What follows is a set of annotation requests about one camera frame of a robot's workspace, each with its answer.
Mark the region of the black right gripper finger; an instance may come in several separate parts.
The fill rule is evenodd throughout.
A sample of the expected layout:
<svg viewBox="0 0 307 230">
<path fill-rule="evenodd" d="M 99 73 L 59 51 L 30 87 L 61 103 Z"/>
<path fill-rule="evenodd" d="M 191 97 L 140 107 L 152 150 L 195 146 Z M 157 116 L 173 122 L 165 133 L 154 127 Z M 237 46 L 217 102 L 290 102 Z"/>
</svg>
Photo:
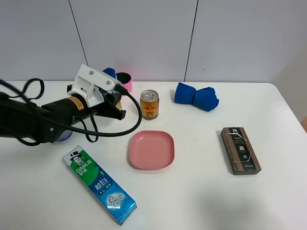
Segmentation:
<svg viewBox="0 0 307 230">
<path fill-rule="evenodd" d="M 126 111 L 119 110 L 115 106 L 119 97 L 122 97 L 122 95 L 120 93 L 104 93 L 103 95 L 105 100 L 103 103 L 103 117 L 114 118 L 117 120 L 124 119 Z"/>
</svg>

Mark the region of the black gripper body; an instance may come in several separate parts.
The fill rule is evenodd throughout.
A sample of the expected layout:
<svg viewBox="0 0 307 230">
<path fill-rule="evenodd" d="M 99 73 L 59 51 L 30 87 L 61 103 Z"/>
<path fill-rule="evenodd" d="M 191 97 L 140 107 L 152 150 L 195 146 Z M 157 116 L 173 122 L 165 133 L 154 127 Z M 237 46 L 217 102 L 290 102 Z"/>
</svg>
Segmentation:
<svg viewBox="0 0 307 230">
<path fill-rule="evenodd" d="M 96 86 L 94 87 L 94 93 L 98 93 L 98 96 L 101 96 L 104 101 L 93 107 L 88 107 L 82 96 L 76 93 L 70 95 L 67 99 L 71 100 L 76 106 L 72 115 L 81 119 L 89 118 L 90 115 L 120 119 L 120 112 L 117 112 L 117 110 L 120 110 L 120 93 L 104 92 Z"/>
</svg>

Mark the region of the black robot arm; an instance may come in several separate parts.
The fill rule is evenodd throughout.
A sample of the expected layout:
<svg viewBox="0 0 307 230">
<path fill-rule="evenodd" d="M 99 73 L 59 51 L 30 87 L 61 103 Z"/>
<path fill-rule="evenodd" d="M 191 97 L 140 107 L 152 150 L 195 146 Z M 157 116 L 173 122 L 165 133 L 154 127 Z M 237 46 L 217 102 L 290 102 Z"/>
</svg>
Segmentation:
<svg viewBox="0 0 307 230">
<path fill-rule="evenodd" d="M 121 94 L 103 94 L 104 102 L 88 107 L 85 99 L 74 93 L 67 98 L 57 100 L 41 107 L 32 103 L 41 117 L 54 120 L 59 124 L 72 126 L 93 116 L 109 117 L 122 120 L 126 111 L 120 107 Z M 66 129 L 54 125 L 33 114 L 25 102 L 19 102 L 0 93 L 0 136 L 3 138 L 30 138 L 36 142 L 53 143 Z"/>
</svg>

